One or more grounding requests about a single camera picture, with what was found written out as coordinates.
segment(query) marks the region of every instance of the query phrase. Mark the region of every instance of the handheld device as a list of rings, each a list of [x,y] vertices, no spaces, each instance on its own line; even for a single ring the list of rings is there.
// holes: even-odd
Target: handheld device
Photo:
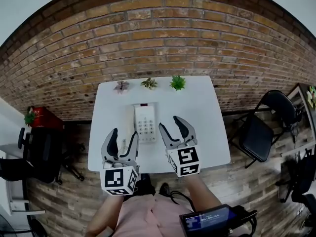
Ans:
[[[247,212],[242,206],[230,207],[227,204],[190,214],[180,215],[180,222],[186,237],[225,237],[234,229],[250,222],[252,234],[257,226],[257,211]]]

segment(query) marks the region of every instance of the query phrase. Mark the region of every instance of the white cube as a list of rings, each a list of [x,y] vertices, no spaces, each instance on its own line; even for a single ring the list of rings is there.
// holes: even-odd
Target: white cube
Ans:
[[[169,163],[179,177],[200,172],[200,153],[197,145],[167,150],[166,152]]]
[[[132,195],[138,173],[133,166],[103,169],[101,186],[110,195]]]

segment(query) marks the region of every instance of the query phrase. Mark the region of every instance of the wooden floor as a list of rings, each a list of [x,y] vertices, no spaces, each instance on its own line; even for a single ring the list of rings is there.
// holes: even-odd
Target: wooden floor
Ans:
[[[270,113],[261,112],[258,115],[271,128],[278,127]],[[224,117],[228,137],[236,129],[235,125],[231,125],[233,118],[236,117]],[[296,147],[311,139],[311,130],[306,127],[305,119],[302,120],[299,130]],[[74,162],[74,166],[85,176],[83,182],[68,172],[62,174],[63,185],[43,184],[35,179],[28,181],[28,194],[33,207],[38,206],[47,211],[46,214],[38,216],[38,219],[49,236],[83,236],[87,223],[106,196],[100,187],[99,174],[87,169],[89,132],[90,125],[76,125],[66,129],[70,144],[79,142],[86,146],[86,150],[78,154]],[[239,204],[247,210],[258,211],[255,236],[303,236],[303,231],[299,228],[306,218],[307,210],[304,209],[303,213],[298,215],[302,205],[293,203],[291,198],[285,204],[280,203],[279,189],[275,186],[275,182],[280,178],[281,164],[285,161],[280,157],[280,153],[293,148],[291,137],[283,135],[273,146],[268,161],[256,162],[249,169],[244,169],[246,163],[250,163],[251,160],[238,149],[231,147],[230,164],[203,169],[201,176],[222,203],[231,206]],[[168,182],[172,190],[187,194],[181,179],[174,173],[153,174],[151,179],[157,191],[163,182]]]

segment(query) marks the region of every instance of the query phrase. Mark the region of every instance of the green plant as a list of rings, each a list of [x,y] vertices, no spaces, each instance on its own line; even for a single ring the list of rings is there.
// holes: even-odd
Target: green plant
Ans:
[[[186,81],[181,76],[173,76],[172,81],[170,82],[170,87],[174,88],[175,90],[184,89],[184,85]]]
[[[142,81],[140,85],[145,86],[145,88],[147,89],[154,89],[157,87],[158,84],[155,79],[148,78],[146,81]]]
[[[33,108],[31,106],[29,106],[27,108],[27,113],[24,116],[25,124],[30,126],[30,124],[32,124],[34,122],[34,120],[35,120],[35,112],[33,112]]]

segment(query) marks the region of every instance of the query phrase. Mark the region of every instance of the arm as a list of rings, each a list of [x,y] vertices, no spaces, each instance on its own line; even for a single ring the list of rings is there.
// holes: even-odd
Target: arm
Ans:
[[[115,230],[124,196],[109,196],[95,213],[86,229],[85,237],[95,237],[107,227]]]
[[[207,210],[222,204],[204,184],[199,175],[186,176],[184,180],[197,211]]]

